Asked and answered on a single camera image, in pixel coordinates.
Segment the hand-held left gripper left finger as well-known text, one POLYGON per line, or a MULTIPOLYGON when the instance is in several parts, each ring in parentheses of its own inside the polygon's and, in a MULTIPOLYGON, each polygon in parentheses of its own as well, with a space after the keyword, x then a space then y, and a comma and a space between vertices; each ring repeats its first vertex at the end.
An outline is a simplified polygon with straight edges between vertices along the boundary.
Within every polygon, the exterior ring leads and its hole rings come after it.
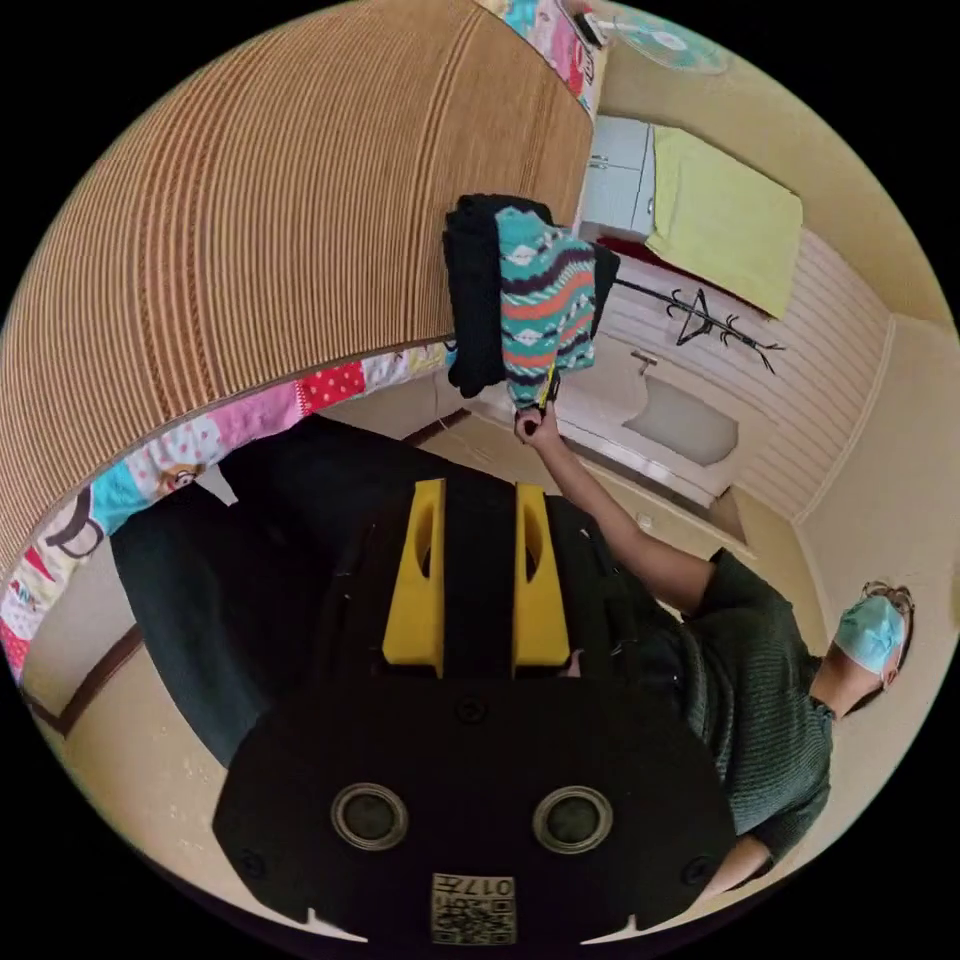
POLYGON ((445 506, 444 480, 415 485, 382 643, 395 667, 443 667, 445 506))

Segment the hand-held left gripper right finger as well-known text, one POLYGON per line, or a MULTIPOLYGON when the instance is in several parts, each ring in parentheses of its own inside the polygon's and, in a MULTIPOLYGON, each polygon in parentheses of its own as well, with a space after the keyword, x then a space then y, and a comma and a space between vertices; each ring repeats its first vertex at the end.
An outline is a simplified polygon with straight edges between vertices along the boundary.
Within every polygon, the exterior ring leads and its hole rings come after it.
POLYGON ((570 657, 563 591, 543 489, 515 487, 513 665, 563 667, 570 657))

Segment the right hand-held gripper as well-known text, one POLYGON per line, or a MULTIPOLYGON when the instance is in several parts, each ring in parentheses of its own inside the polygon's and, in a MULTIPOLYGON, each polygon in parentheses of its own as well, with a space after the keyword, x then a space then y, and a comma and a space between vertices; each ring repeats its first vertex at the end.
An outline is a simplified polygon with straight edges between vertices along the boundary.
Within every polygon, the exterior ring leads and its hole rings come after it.
POLYGON ((535 410, 539 413, 545 413, 547 407, 556 401, 560 384, 560 368, 558 367, 557 363, 554 362, 549 370, 548 383, 536 395, 533 402, 524 408, 524 411, 529 412, 535 410))

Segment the person's right hand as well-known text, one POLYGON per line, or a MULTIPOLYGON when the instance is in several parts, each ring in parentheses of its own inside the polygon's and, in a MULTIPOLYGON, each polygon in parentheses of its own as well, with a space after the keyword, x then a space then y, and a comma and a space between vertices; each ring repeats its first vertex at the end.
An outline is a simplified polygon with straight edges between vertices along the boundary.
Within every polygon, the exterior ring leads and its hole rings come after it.
POLYGON ((562 445, 552 403, 548 403, 544 408, 518 411, 515 415, 514 432, 522 443, 541 455, 553 452, 562 445))

